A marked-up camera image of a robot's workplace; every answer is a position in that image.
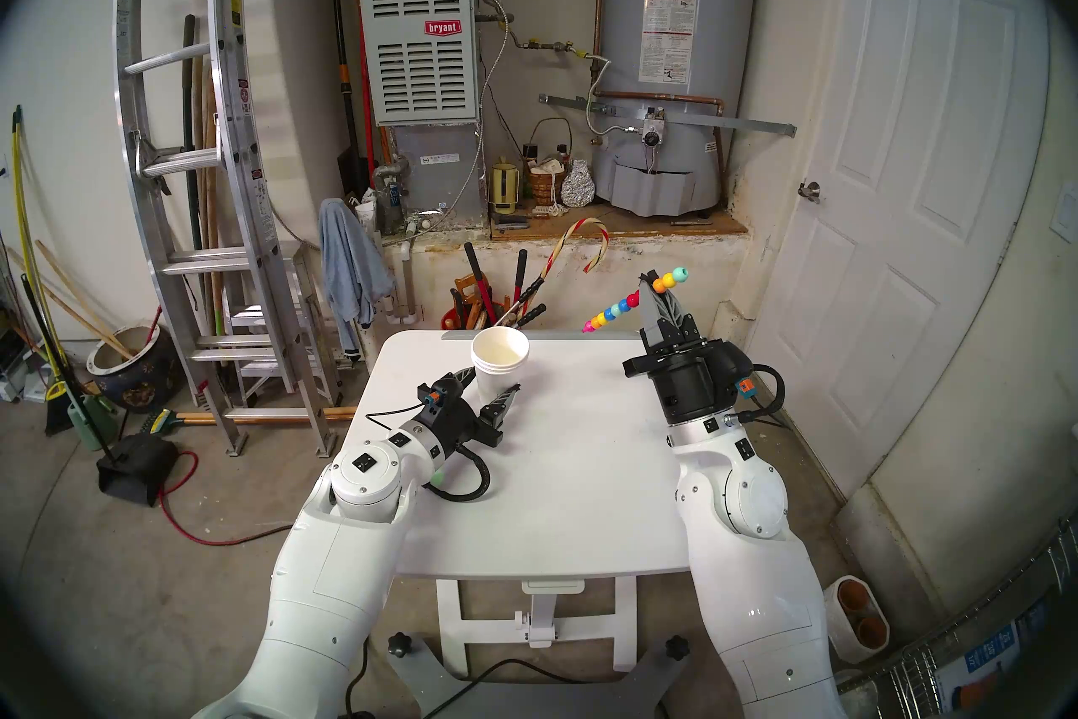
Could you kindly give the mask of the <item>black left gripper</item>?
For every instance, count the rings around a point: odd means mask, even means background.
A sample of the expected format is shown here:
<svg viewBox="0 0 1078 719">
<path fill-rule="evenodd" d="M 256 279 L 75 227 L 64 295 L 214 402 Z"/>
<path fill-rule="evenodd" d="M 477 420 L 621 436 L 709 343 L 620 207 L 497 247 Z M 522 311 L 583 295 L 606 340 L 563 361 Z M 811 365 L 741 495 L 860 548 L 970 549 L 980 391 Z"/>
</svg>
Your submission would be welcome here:
<svg viewBox="0 0 1078 719">
<path fill-rule="evenodd" d="M 501 427 L 520 384 L 507 388 L 476 413 L 464 399 L 464 390 L 474 381 L 475 369 L 461 369 L 453 376 L 417 387 L 417 400 L 423 405 L 417 421 L 436 435 L 445 458 L 468 441 L 496 448 L 505 437 Z"/>
</svg>

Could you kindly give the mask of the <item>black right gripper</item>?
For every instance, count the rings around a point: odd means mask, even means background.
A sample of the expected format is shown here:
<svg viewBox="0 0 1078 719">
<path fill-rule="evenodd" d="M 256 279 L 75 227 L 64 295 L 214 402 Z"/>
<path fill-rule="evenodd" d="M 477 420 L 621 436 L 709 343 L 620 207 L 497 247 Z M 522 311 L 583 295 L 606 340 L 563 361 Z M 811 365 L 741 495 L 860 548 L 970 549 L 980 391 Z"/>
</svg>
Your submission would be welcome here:
<svg viewBox="0 0 1078 719">
<path fill-rule="evenodd" d="M 666 424 L 677 426 L 731 407 L 740 381 L 752 374 L 754 365 L 732 343 L 700 343 L 695 320 L 677 296 L 667 312 L 669 289 L 657 273 L 640 274 L 640 335 L 647 349 L 657 348 L 665 338 L 661 322 L 671 318 L 677 330 L 672 344 L 679 348 L 625 360 L 623 371 L 627 378 L 645 375 L 652 382 Z"/>
</svg>

